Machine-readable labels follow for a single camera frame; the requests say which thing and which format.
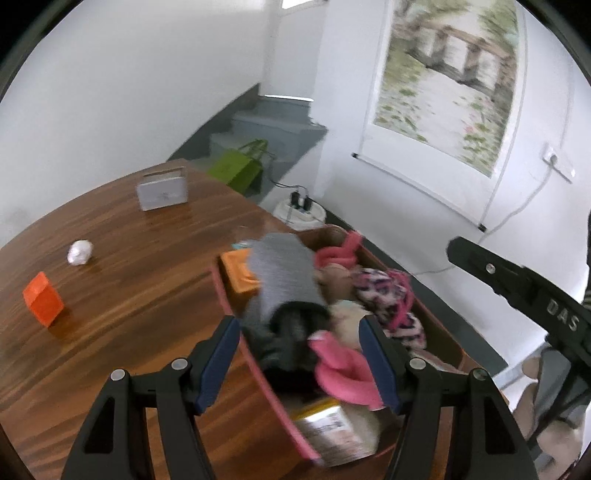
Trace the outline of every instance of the electrical cable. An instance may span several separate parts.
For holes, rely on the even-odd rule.
[[[285,185],[283,183],[279,183],[278,181],[273,180],[273,162],[277,160],[277,155],[269,151],[265,151],[264,155],[267,155],[271,159],[271,161],[269,162],[269,167],[267,169],[267,177],[269,178],[272,184],[282,189],[298,189],[298,192],[300,191],[300,189],[304,189],[306,196],[308,196],[308,188],[304,187],[303,185]]]
[[[513,210],[509,215],[507,215],[499,223],[499,225],[497,225],[492,230],[489,230],[487,233],[485,233],[484,235],[482,235],[480,237],[480,239],[476,242],[477,245],[480,245],[484,240],[486,240],[487,238],[489,238],[491,235],[497,233],[501,228],[503,228],[506,225],[506,223],[509,220],[511,220],[514,216],[519,215],[521,212],[523,212],[528,207],[528,205],[538,196],[538,194],[544,189],[544,187],[546,186],[546,184],[550,180],[550,177],[552,176],[552,170],[554,170],[554,164],[555,163],[556,163],[556,160],[553,159],[552,163],[550,163],[548,165],[548,172],[544,176],[544,179],[542,180],[542,182],[540,183],[540,185],[526,198],[525,202],[518,209]],[[446,272],[448,270],[451,270],[452,268],[456,268],[456,266],[455,265],[450,265],[449,267],[441,268],[439,270],[428,270],[426,272],[409,273],[409,275],[411,275],[413,277],[418,277],[419,275],[444,273],[444,272]]]

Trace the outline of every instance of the orange box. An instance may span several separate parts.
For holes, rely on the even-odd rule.
[[[248,268],[248,255],[250,248],[232,250],[222,253],[222,262],[228,272],[228,277],[234,291],[240,295],[252,295],[259,288],[259,281]]]
[[[64,303],[43,272],[31,280],[22,291],[22,296],[28,309],[45,327],[49,327],[64,309]]]

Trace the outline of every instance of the wooden table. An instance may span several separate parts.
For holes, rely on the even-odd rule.
[[[135,185],[144,172],[135,173],[72,200],[0,250],[0,424],[37,480],[59,479],[111,371],[159,370],[211,335],[223,316],[214,257],[230,248],[237,226],[262,233],[273,221],[189,163],[166,165],[175,164],[187,166],[188,204],[142,212]],[[74,267],[66,254],[78,239],[94,243],[94,259]],[[39,271],[67,307],[49,329],[22,299]],[[197,424],[220,480],[381,480],[389,461],[321,469],[302,460],[240,353]],[[154,411],[148,425],[156,475],[166,479]]]

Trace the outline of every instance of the white container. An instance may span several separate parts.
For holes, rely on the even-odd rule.
[[[326,210],[316,202],[312,203],[312,208],[306,212],[292,207],[286,199],[275,207],[273,216],[297,232],[320,228],[326,223]]]

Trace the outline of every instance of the wall socket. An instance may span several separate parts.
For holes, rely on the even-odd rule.
[[[546,144],[544,152],[542,153],[542,160],[548,165],[552,165],[567,182],[574,182],[576,172],[573,164],[569,161],[564,152],[550,144]]]

